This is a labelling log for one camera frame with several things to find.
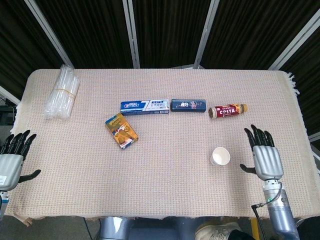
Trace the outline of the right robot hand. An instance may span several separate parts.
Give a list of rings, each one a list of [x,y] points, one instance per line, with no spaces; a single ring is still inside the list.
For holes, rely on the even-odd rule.
[[[240,168],[246,173],[257,175],[262,181],[280,180],[284,171],[280,153],[275,147],[272,135],[253,124],[251,129],[245,128],[244,131],[252,151],[254,167],[240,164]]]

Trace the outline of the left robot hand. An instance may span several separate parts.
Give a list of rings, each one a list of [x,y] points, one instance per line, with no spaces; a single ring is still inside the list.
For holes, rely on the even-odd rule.
[[[0,190],[9,192],[18,184],[33,180],[40,173],[37,169],[29,175],[21,175],[24,162],[36,138],[36,134],[30,135],[27,130],[16,135],[9,135],[0,147]]]

